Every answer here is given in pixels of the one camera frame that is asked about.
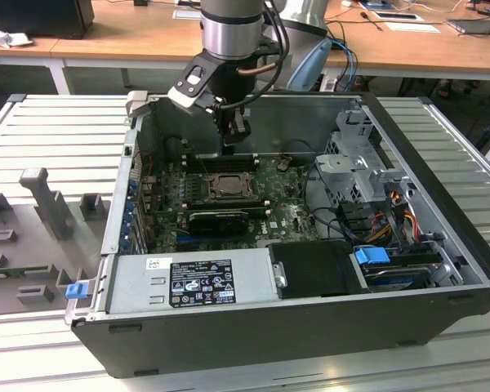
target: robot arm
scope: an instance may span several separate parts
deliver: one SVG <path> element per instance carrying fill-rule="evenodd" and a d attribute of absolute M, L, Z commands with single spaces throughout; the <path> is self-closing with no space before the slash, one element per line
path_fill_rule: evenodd
<path fill-rule="evenodd" d="M 331 43 L 324 15 L 328 0 L 202 0 L 203 51 L 168 93 L 182 109 L 214 116 L 224 145 L 250 134 L 243 107 L 272 86 L 308 91 Z M 256 79 L 266 84 L 251 94 Z"/>

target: warning label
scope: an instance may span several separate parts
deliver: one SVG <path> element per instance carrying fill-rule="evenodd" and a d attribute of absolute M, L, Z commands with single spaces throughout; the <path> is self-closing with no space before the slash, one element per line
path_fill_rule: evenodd
<path fill-rule="evenodd" d="M 170 281 L 173 308 L 236 302 L 230 260 L 171 263 Z"/>

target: paper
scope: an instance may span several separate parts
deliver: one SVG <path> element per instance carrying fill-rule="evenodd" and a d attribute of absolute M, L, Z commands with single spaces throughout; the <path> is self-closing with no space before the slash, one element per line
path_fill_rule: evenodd
<path fill-rule="evenodd" d="M 0 47 L 9 49 L 10 47 L 19 47 L 33 43 L 24 33 L 5 33 L 0 31 Z"/>
<path fill-rule="evenodd" d="M 412 31 L 416 33 L 441 33 L 432 24 L 385 22 L 386 27 L 394 31 Z"/>
<path fill-rule="evenodd" d="M 174 19 L 188 19 L 188 20 L 201 20 L 202 12 L 201 11 L 185 11 L 185 10 L 176 10 L 172 12 L 172 18 Z"/>

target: metal bracket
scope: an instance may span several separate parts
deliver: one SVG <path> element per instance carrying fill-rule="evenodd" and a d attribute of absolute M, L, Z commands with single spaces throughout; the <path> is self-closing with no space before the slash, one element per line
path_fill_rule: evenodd
<path fill-rule="evenodd" d="M 141 114 L 150 112 L 149 104 L 158 102 L 156 95 L 149 95 L 148 91 L 131 91 L 127 94 L 125 110 L 129 118 L 136 118 Z"/>

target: black device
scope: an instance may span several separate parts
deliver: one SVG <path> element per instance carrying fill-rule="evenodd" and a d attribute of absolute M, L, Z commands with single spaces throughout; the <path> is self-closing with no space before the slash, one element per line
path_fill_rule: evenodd
<path fill-rule="evenodd" d="M 403 19 L 403 20 L 419 20 L 415 14 L 398 14 L 397 12 L 379 12 L 374 11 L 382 19 Z"/>
<path fill-rule="evenodd" d="M 449 19 L 447 23 L 461 34 L 490 34 L 490 20 Z"/>
<path fill-rule="evenodd" d="M 81 39 L 95 17 L 91 0 L 0 0 L 0 30 Z"/>

